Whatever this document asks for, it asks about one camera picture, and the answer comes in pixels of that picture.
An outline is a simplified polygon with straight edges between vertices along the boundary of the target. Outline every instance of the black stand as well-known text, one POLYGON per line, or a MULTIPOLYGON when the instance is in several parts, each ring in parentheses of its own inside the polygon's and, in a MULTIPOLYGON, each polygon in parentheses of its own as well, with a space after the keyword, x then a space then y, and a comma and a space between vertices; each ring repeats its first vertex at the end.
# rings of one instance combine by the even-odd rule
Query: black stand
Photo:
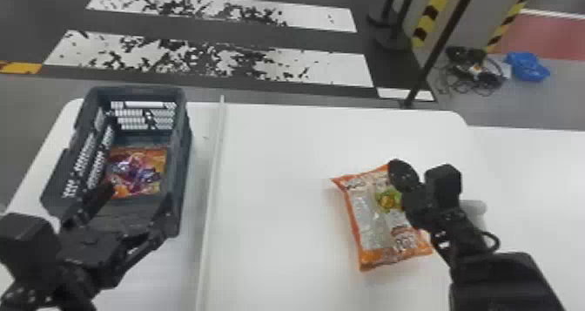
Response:
POLYGON ((404 33, 402 26, 412 2, 413 0, 404 0, 400 7, 396 24, 392 28, 378 30, 374 33, 374 39, 383 49, 390 51, 406 51, 410 49, 410 38, 404 33))
POLYGON ((391 27, 398 18, 392 8, 394 0, 375 0, 367 13, 367 21, 376 27, 391 27))
POLYGON ((408 93, 407 98, 404 101, 400 102, 400 107, 403 109, 409 109, 413 107, 413 101, 416 98, 416 95, 419 93, 420 88, 424 85, 425 80, 427 80, 428 74, 434 67, 434 64, 437 63, 437 59, 439 55, 445 49, 445 45, 447 41, 451 37, 451 34, 455 30, 455 26, 461 20, 463 13, 469 6, 471 0, 460 0, 453 11, 453 15, 449 18, 447 22, 447 26, 445 26, 445 30, 440 34, 439 40, 437 44, 434 46, 433 50, 431 51, 431 55, 428 57, 425 66, 422 68, 422 73, 420 74, 420 78, 417 83, 414 85, 413 89, 408 93))

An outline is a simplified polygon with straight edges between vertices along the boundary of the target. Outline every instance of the yellow and black pole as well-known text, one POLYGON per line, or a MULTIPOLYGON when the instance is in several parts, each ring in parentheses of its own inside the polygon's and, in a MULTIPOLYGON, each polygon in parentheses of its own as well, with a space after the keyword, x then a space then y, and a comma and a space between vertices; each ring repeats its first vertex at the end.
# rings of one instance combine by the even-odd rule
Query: yellow and black pole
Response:
POLYGON ((422 47, 425 45, 425 40, 433 31, 437 17, 445 9, 445 5, 447 5, 447 0, 428 0, 427 7, 422 12, 422 17, 420 17, 419 23, 411 38, 413 47, 422 47))
POLYGON ((437 63, 437 59, 439 58, 439 55, 445 49, 445 45, 447 45, 447 41, 451 37, 451 34, 455 30, 457 23, 459 23, 459 20, 461 20, 463 13, 465 12, 465 10, 467 9, 467 7, 469 6, 470 3, 471 3, 471 0, 459 0, 459 2, 457 3, 457 6, 455 6, 455 10, 453 11, 453 15, 449 18, 449 21, 447 22, 445 29, 440 34, 439 40, 437 41, 437 44, 435 44, 435 46, 433 47, 433 50, 431 51, 431 54, 428 56, 428 59, 427 59, 425 65, 422 67, 422 71, 420 72, 419 80, 417 80, 416 84, 414 84, 414 87, 408 93, 407 98, 405 100, 401 101, 400 107, 405 108, 405 109, 409 109, 413 106, 413 101, 416 98, 416 95, 419 93, 420 88, 427 81, 428 74, 431 72, 434 65, 437 63))
POLYGON ((504 21, 501 22, 500 26, 495 30, 494 35, 489 39, 486 47, 484 47, 483 50, 485 52, 491 53, 494 51, 495 46, 500 42, 506 31, 510 29, 510 25, 512 25, 512 22, 516 19, 520 11, 526 6, 526 3, 528 3, 528 0, 518 0, 518 2, 510 8, 504 21))

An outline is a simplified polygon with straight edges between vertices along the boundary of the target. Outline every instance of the black pole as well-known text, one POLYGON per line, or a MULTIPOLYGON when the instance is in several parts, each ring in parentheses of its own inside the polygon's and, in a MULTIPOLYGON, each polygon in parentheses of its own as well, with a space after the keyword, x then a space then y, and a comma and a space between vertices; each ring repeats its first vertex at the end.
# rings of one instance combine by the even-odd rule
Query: black pole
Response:
POLYGON ((414 85, 413 89, 408 93, 407 99, 405 99, 400 106, 402 108, 411 108, 413 106, 413 101, 416 98, 416 95, 419 93, 420 88, 422 87, 425 80, 427 80, 428 74, 434 67, 434 64, 437 62, 439 55, 445 49, 445 45, 447 44, 447 40, 451 37, 457 23, 461 20, 465 9, 469 6, 471 0, 460 0, 453 11, 453 15, 449 18, 447 25, 445 26, 445 30, 440 34, 439 40, 437 44, 434 46, 433 50, 431 51, 431 55, 429 55, 425 66, 422 69, 422 73, 420 75, 419 81, 414 85))
POLYGON ((386 2, 384 3, 384 7, 382 7, 382 14, 381 14, 381 17, 383 19, 388 19, 388 14, 390 13, 390 10, 392 9, 392 4, 394 4, 394 0, 386 0, 386 2))
POLYGON ((404 24, 404 20, 407 18, 408 9, 410 9, 411 3, 413 3, 413 0, 404 0, 402 2, 400 13, 398 13, 398 19, 396 20, 396 25, 394 26, 392 33, 392 40, 398 38, 398 34, 402 31, 402 25, 404 24))

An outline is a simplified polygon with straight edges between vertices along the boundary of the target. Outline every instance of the floor line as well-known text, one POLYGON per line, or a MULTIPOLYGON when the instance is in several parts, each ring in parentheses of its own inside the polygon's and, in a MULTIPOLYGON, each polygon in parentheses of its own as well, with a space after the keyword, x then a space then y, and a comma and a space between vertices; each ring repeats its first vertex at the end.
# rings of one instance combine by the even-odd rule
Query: floor line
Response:
POLYGON ((0 61, 0 73, 37 74, 42 64, 0 61))
POLYGON ((562 17, 562 18, 570 18, 574 20, 585 20, 585 15, 577 14, 577 13, 566 13, 566 12, 557 12, 554 10, 534 10, 534 9, 523 9, 520 11, 521 14, 529 14, 533 16, 542 16, 542 17, 562 17))
MULTIPOLYGON (((380 98, 405 99, 408 96, 409 92, 410 92, 409 89, 378 87, 378 96, 380 96, 380 98)), ((425 102, 434 102, 435 101, 431 91, 419 91, 418 95, 416 95, 415 100, 425 101, 425 102)))
POLYGON ((68 30, 47 65, 373 87, 362 54, 68 30))
POLYGON ((356 32, 349 9, 260 0, 91 0, 88 10, 356 32))

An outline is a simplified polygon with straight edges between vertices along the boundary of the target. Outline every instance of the blue object on floor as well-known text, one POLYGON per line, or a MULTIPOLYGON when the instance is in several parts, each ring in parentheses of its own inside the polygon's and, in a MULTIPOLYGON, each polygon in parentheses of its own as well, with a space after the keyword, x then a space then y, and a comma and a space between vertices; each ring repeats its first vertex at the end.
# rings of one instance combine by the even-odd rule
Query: blue object on floor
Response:
POLYGON ((540 83, 550 76, 550 71, 538 62, 538 58, 533 53, 510 52, 506 55, 504 62, 512 66, 512 73, 522 81, 540 83))

